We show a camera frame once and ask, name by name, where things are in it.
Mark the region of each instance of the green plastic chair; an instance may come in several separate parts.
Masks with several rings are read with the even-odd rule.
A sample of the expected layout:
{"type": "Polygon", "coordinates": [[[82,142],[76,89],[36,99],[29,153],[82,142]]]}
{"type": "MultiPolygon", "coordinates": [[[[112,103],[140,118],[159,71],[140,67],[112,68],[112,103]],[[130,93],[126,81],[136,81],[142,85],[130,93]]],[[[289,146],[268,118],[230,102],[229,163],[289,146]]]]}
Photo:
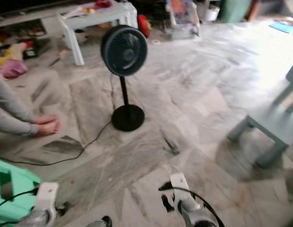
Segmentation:
{"type": "MultiPolygon", "coordinates": [[[[0,161],[0,203],[39,184],[40,178],[32,172],[0,161]]],[[[0,206],[0,223],[20,220],[30,213],[35,203],[36,197],[32,194],[20,195],[4,203],[0,206]]]]}

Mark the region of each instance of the red object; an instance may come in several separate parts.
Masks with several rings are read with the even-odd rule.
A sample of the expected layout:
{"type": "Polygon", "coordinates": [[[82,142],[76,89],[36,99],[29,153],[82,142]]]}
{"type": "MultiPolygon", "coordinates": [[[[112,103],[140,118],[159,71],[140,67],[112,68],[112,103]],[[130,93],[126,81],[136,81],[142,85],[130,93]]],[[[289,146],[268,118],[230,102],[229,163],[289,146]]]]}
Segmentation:
{"type": "Polygon", "coordinates": [[[97,0],[95,1],[95,9],[101,9],[101,8],[108,8],[111,7],[112,3],[110,0],[97,0]]]}
{"type": "Polygon", "coordinates": [[[26,49],[31,48],[34,45],[34,41],[32,40],[25,40],[25,44],[27,45],[26,49]]]}
{"type": "Polygon", "coordinates": [[[139,30],[145,35],[146,38],[148,38],[151,34],[151,30],[145,15],[138,16],[138,25],[139,30]]]}

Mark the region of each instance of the bare foot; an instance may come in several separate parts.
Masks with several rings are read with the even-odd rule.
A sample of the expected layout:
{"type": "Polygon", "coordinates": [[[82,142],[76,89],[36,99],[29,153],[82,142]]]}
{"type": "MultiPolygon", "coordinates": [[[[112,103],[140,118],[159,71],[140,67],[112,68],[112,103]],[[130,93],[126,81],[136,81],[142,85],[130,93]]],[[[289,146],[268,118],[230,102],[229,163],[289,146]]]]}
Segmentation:
{"type": "Polygon", "coordinates": [[[55,120],[56,120],[55,114],[44,115],[44,116],[41,116],[37,119],[36,124],[46,124],[49,122],[53,122],[55,120]]]}
{"type": "Polygon", "coordinates": [[[47,124],[38,125],[38,127],[39,127],[39,130],[36,134],[36,137],[49,136],[59,131],[61,127],[61,122],[54,121],[47,124]]]}

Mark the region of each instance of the fan head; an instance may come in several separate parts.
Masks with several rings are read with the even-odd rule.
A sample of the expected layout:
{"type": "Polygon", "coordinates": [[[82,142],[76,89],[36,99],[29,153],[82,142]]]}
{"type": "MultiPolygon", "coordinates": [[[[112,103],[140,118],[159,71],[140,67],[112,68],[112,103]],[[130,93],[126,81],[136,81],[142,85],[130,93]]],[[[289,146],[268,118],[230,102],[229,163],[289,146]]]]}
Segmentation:
{"type": "Polygon", "coordinates": [[[102,39],[101,56],[111,73],[120,77],[130,76],[137,72],[146,60],[146,39],[133,27],[115,26],[102,39]]]}

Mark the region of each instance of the fan power cord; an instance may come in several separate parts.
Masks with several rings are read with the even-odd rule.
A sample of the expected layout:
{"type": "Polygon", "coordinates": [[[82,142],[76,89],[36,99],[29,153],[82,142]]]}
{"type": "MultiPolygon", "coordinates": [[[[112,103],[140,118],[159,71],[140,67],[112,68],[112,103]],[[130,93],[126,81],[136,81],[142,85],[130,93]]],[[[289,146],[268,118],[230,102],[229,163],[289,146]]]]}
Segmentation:
{"type": "Polygon", "coordinates": [[[113,111],[115,111],[116,104],[115,104],[115,101],[114,101],[114,96],[115,95],[114,95],[114,85],[113,85],[113,74],[110,75],[109,81],[110,81],[110,86],[111,86],[110,96],[111,96],[111,101],[112,101],[112,105],[113,105],[113,111]]]}
{"type": "Polygon", "coordinates": [[[217,222],[219,224],[219,227],[225,227],[225,225],[223,224],[222,220],[219,218],[219,216],[217,215],[216,211],[214,211],[214,209],[211,207],[211,205],[205,200],[203,199],[200,195],[198,195],[195,192],[192,192],[191,190],[185,189],[185,188],[179,188],[179,187],[173,187],[171,182],[166,182],[164,183],[160,188],[159,191],[166,191],[166,190],[171,190],[171,189],[176,189],[176,190],[180,190],[180,191],[185,191],[190,193],[191,195],[201,199],[204,203],[204,207],[206,207],[213,215],[214,217],[217,219],[217,222]]]}
{"type": "Polygon", "coordinates": [[[3,201],[2,203],[0,203],[0,207],[1,207],[4,203],[6,203],[6,202],[8,202],[8,201],[10,201],[10,200],[13,200],[14,198],[16,198],[16,197],[18,197],[18,196],[20,196],[20,195],[24,195],[24,194],[33,194],[33,195],[37,195],[38,190],[39,190],[39,188],[34,188],[34,189],[30,190],[30,191],[22,192],[22,193],[19,193],[19,194],[17,194],[17,195],[13,195],[13,196],[9,197],[8,199],[6,199],[5,201],[3,201]]]}
{"type": "Polygon", "coordinates": [[[82,148],[81,152],[76,156],[76,157],[71,157],[71,158],[68,158],[68,159],[64,159],[64,160],[61,160],[61,161],[58,161],[58,162],[53,162],[53,163],[49,163],[49,164],[38,164],[38,163],[31,163],[31,162],[17,162],[17,161],[13,161],[13,160],[9,160],[7,158],[4,158],[4,157],[0,157],[1,160],[3,161],[7,161],[7,162],[11,162],[11,163],[17,163],[17,164],[27,164],[27,165],[32,165],[32,166],[51,166],[51,165],[56,165],[58,163],[61,163],[61,162],[66,162],[66,161],[70,161],[70,160],[75,160],[77,158],[79,158],[82,153],[85,151],[85,149],[90,145],[92,144],[93,142],[95,142],[96,140],[99,139],[100,135],[102,134],[103,130],[111,123],[111,121],[109,121],[98,133],[98,135],[96,136],[95,139],[93,139],[91,142],[89,142],[84,148],[82,148]]]}

